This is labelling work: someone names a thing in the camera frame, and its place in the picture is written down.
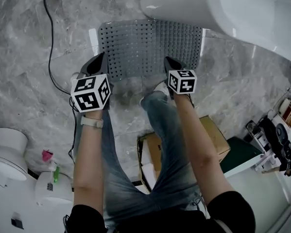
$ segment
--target pink object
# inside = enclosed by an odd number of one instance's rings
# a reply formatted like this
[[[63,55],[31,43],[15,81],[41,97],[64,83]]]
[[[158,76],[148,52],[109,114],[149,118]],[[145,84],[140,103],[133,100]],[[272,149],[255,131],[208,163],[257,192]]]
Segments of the pink object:
[[[52,158],[53,153],[49,152],[49,150],[43,150],[42,156],[43,156],[43,161],[46,162]]]

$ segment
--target gray perforated mat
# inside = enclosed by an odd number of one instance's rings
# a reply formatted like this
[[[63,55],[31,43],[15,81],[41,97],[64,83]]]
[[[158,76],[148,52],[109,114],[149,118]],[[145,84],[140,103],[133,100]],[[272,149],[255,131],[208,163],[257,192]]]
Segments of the gray perforated mat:
[[[162,20],[108,22],[98,31],[100,52],[108,57],[111,81],[165,73],[170,56],[195,69],[199,62],[202,29]]]

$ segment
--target black sleeve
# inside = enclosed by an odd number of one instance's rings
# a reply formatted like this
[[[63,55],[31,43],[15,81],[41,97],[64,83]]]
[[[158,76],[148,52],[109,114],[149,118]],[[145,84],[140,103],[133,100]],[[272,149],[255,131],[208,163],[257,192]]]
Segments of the black sleeve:
[[[87,205],[75,205],[67,221],[67,231],[105,233],[107,229],[98,211]]]
[[[231,191],[218,195],[207,208],[212,219],[222,221],[233,233],[256,231],[253,210],[238,192]]]

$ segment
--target green object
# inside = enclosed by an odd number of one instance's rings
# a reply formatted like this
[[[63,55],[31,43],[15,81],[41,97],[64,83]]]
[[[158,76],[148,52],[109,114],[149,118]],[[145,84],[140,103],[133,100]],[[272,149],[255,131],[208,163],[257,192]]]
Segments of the green object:
[[[57,166],[56,171],[53,173],[53,182],[54,183],[56,183],[59,179],[59,170],[60,170],[60,167]]]
[[[220,163],[223,173],[227,173],[239,165],[262,154],[262,152],[256,147],[238,137],[232,137],[228,139],[227,142],[231,147],[231,150]]]

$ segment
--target white cube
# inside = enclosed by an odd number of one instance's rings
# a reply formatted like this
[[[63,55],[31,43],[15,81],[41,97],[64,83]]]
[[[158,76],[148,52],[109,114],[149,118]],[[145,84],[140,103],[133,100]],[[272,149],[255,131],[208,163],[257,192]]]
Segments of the white cube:
[[[168,75],[168,87],[176,94],[194,93],[197,76],[192,70],[172,70]]]
[[[102,110],[111,95],[106,74],[73,82],[71,96],[79,112]]]

